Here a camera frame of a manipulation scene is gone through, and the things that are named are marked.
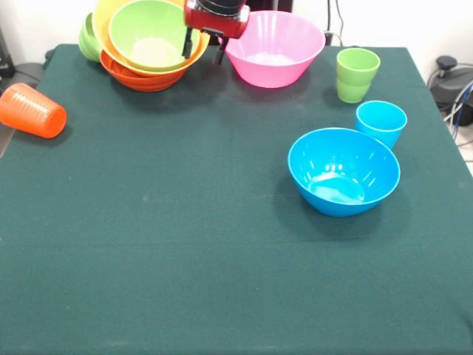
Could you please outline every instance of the bowl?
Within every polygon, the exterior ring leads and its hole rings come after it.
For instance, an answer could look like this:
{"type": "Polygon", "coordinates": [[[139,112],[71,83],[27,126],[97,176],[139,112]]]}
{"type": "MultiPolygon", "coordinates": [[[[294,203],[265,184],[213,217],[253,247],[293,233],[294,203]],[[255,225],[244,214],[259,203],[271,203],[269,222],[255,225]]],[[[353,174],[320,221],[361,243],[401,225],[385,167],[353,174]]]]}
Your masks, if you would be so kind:
{"type": "Polygon", "coordinates": [[[100,60],[102,67],[112,77],[124,86],[136,91],[161,91],[167,89],[177,83],[185,72],[181,71],[156,78],[144,78],[114,61],[105,51],[102,51],[100,60]]]}
{"type": "Polygon", "coordinates": [[[91,13],[86,17],[86,20],[82,25],[78,43],[79,49],[87,59],[90,61],[99,61],[102,49],[95,37],[94,30],[92,28],[91,13]]]}
{"type": "MultiPolygon", "coordinates": [[[[138,69],[166,71],[186,61],[184,9],[164,0],[138,0],[123,5],[110,22],[113,46],[138,69]]],[[[199,32],[192,31],[195,53],[199,32]]]]}
{"type": "Polygon", "coordinates": [[[254,11],[246,31],[226,53],[239,76],[257,87],[296,82],[324,49],[325,35],[305,18],[283,11],[254,11]]]}
{"type": "MultiPolygon", "coordinates": [[[[141,70],[133,67],[116,49],[109,37],[109,25],[113,15],[125,4],[132,2],[132,0],[99,0],[94,13],[92,14],[92,25],[94,28],[95,36],[100,43],[102,50],[104,50],[114,61],[123,65],[132,72],[145,76],[145,77],[157,77],[160,75],[168,75],[171,73],[179,72],[181,70],[187,70],[192,64],[202,57],[203,53],[207,49],[210,41],[210,36],[206,33],[200,33],[199,47],[196,52],[187,60],[184,65],[178,69],[168,70],[165,72],[152,72],[147,70],[141,70]]],[[[184,0],[169,0],[173,4],[184,7],[184,0]]]]}
{"type": "Polygon", "coordinates": [[[287,161],[304,199],[332,217],[372,209],[395,190],[401,176],[391,150],[354,129],[309,132],[292,145],[287,161]]]}

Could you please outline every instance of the orange cup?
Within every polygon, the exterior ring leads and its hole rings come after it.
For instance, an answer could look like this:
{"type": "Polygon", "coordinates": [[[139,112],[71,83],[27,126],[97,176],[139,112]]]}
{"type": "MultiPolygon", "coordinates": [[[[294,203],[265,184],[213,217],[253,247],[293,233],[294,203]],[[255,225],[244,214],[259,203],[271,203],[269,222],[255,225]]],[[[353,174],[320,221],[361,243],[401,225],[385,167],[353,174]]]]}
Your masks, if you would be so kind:
{"type": "Polygon", "coordinates": [[[43,138],[54,138],[66,126],[66,110],[26,84],[14,84],[0,97],[0,121],[43,138]]]}

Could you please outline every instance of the pink bowl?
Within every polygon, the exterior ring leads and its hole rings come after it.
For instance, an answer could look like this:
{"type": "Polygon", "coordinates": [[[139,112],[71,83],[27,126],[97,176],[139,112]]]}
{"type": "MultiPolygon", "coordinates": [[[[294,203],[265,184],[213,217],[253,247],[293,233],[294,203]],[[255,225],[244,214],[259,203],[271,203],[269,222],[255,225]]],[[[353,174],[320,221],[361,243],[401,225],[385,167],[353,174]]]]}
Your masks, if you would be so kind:
{"type": "Polygon", "coordinates": [[[305,18],[254,11],[245,33],[228,42],[226,53],[243,80],[277,88],[296,82],[324,46],[324,33],[305,18]]]}

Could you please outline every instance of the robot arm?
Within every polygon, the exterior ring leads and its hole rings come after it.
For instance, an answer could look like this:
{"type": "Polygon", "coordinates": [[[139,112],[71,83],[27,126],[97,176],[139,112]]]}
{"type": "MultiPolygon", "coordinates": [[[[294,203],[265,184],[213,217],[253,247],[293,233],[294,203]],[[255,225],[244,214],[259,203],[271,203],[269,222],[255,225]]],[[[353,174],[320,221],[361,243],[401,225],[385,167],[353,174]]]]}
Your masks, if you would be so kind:
{"type": "Polygon", "coordinates": [[[187,26],[183,56],[191,56],[192,30],[200,30],[220,38],[214,62],[220,64],[230,38],[240,38],[250,17],[246,0],[186,0],[184,16],[187,26]]]}

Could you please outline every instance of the cup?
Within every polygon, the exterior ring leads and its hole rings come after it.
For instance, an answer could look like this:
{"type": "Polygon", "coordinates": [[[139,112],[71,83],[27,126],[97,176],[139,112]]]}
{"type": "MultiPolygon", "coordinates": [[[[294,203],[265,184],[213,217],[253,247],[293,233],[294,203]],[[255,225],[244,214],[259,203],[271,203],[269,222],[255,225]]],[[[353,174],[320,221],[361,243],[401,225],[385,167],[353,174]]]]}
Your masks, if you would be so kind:
{"type": "Polygon", "coordinates": [[[101,54],[101,46],[94,35],[91,13],[87,15],[82,25],[78,43],[79,49],[87,59],[89,59],[90,61],[100,61],[99,56],[101,54]]]}
{"type": "Polygon", "coordinates": [[[0,121],[43,138],[54,138],[66,125],[66,110],[32,87],[19,83],[0,97],[0,121]]]}
{"type": "Polygon", "coordinates": [[[340,100],[356,104],[363,100],[381,65],[376,53],[348,48],[337,55],[337,94],[340,100]]]}
{"type": "Polygon", "coordinates": [[[390,102],[367,101],[356,110],[356,129],[371,135],[390,149],[406,125],[406,113],[390,102]]]}

